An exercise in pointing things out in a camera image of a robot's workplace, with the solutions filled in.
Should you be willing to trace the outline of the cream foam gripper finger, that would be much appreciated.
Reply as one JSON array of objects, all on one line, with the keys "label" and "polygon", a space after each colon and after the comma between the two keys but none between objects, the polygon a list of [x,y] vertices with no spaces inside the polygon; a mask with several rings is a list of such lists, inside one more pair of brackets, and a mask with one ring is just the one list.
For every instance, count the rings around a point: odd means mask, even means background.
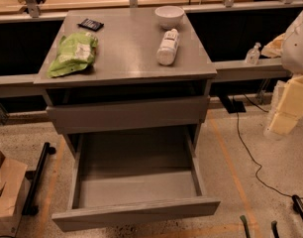
[{"label": "cream foam gripper finger", "polygon": [[293,76],[283,84],[283,91],[275,105],[267,131],[288,135],[303,117],[303,75]]}]

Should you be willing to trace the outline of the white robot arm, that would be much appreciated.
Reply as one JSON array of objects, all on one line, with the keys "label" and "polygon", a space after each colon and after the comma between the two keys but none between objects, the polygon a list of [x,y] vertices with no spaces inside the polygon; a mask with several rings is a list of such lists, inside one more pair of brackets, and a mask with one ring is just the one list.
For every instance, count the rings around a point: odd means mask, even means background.
[{"label": "white robot arm", "polygon": [[293,77],[284,84],[266,129],[277,136],[288,135],[303,117],[303,10],[285,32],[281,62]]}]

